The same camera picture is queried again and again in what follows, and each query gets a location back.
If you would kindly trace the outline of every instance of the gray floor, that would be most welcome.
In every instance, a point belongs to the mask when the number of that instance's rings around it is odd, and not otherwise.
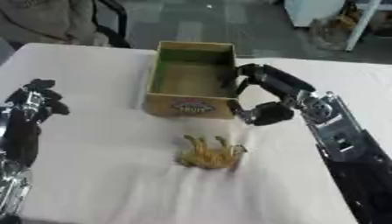
[[[284,57],[392,63],[392,39],[365,37],[354,52],[319,50],[294,29],[282,5],[263,0],[118,0],[129,13],[129,41],[156,49],[160,40],[234,43],[242,58]],[[100,7],[101,23],[116,27]]]

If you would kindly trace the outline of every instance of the yellow toy horse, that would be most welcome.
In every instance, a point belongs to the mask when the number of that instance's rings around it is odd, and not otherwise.
[[[247,150],[242,145],[228,145],[225,138],[216,136],[221,149],[209,149],[204,138],[184,136],[193,145],[193,150],[182,150],[178,162],[184,166],[197,166],[202,169],[221,169],[236,165]]]

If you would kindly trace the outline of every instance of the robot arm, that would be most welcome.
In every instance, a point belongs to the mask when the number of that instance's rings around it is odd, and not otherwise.
[[[279,101],[259,104],[251,110],[229,101],[227,105],[235,115],[247,124],[261,126],[290,120],[293,110],[299,110],[357,221],[392,223],[392,162],[340,97],[332,92],[318,97],[310,84],[268,65],[240,66],[222,86],[240,75],[246,78],[237,89],[238,95],[248,85],[258,85]]]
[[[54,80],[33,80],[0,105],[0,223],[20,223],[18,213],[32,187],[39,125],[52,114],[68,115]]]

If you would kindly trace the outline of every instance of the chair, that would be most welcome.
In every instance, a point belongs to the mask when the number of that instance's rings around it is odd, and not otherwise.
[[[115,32],[106,26],[98,24],[96,2],[95,0],[93,0],[94,3],[93,22],[97,27],[97,31],[106,35],[108,37],[109,43],[112,46],[130,48],[130,44],[125,40],[125,36],[127,34],[127,22],[128,22],[127,11],[124,9],[124,7],[121,4],[119,4],[115,0],[98,0],[98,1],[117,14],[118,28],[117,28],[117,32]]]

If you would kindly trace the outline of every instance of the table surface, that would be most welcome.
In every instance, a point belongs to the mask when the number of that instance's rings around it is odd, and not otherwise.
[[[299,115],[249,127],[231,121],[160,118],[143,112],[154,51],[69,45],[23,47],[0,67],[0,96],[34,78],[55,79],[72,114],[43,124],[34,184],[23,216],[100,223],[354,224]],[[390,153],[392,67],[298,59],[270,64],[339,93]],[[275,98],[257,87],[246,106]],[[236,173],[173,162],[184,134],[224,136],[249,152]]]

